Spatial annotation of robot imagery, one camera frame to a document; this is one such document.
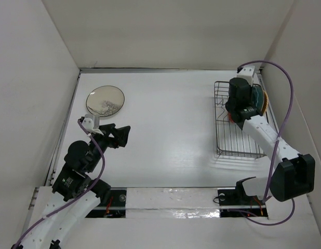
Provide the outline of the light blue flower plate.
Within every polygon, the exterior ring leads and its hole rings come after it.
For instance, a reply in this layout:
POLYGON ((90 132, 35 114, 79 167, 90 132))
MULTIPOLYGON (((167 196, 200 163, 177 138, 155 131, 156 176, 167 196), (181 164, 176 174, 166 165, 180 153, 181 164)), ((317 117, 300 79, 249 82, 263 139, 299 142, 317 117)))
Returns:
POLYGON ((262 114, 264 114, 265 112, 264 105, 265 105, 264 91, 260 86, 256 86, 256 107, 262 114))

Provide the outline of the orange woven wicker plate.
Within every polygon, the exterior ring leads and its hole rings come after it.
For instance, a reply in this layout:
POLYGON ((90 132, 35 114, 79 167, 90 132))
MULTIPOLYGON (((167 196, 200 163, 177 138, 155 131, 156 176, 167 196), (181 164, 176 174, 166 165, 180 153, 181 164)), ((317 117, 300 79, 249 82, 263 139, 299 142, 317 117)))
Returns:
POLYGON ((261 113, 264 115, 267 111, 268 108, 268 103, 269 103, 269 97, 266 91, 263 90, 263 105, 261 108, 261 113))

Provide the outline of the red patterned plate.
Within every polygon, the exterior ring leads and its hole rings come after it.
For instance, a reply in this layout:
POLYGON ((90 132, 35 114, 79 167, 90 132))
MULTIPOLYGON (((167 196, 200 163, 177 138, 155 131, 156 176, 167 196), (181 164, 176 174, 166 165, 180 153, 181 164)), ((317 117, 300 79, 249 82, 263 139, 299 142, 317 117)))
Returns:
POLYGON ((231 123, 234 123, 233 119, 232 119, 232 116, 231 116, 231 113, 228 113, 228 119, 231 123))

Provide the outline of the dark teal scalloped plate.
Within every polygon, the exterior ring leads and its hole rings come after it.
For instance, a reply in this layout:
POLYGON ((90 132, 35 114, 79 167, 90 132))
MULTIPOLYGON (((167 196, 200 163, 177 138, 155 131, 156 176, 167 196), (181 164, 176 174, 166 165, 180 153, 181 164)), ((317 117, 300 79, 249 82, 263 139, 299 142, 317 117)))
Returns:
POLYGON ((260 87, 253 86, 252 87, 252 102, 258 110, 261 109, 261 104, 262 104, 261 97, 262 97, 262 94, 260 93, 260 87))

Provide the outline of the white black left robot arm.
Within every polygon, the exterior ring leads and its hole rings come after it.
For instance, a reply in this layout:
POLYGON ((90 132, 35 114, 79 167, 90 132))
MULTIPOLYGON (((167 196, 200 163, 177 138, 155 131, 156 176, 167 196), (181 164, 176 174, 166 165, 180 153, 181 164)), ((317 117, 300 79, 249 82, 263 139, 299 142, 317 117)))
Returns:
POLYGON ((108 148, 125 147, 131 127, 106 124, 95 128, 89 118, 78 125, 90 143, 75 141, 69 146, 65 164, 52 185, 52 195, 41 217, 12 248, 64 248, 72 231, 98 205, 110 200, 111 186, 101 180, 108 148))

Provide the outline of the cream plate with tree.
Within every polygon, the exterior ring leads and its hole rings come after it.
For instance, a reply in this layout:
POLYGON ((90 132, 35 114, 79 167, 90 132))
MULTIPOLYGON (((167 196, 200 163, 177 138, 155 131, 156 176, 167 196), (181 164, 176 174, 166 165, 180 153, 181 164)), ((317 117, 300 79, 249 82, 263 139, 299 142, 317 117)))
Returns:
POLYGON ((87 110, 100 117, 115 115, 123 107, 125 95, 115 86, 101 86, 91 91, 86 99, 87 110))

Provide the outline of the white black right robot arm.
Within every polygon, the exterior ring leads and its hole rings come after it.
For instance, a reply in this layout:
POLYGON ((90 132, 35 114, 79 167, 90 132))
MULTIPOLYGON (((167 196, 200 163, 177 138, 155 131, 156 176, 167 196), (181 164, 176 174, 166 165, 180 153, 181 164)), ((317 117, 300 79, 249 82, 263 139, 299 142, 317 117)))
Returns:
POLYGON ((229 81, 229 97, 225 108, 243 133, 252 138, 271 161, 266 177, 249 177, 236 183, 234 198, 246 204, 253 197, 274 197, 284 202, 314 190, 315 159, 303 155, 279 137, 263 115, 265 92, 243 78, 229 81))

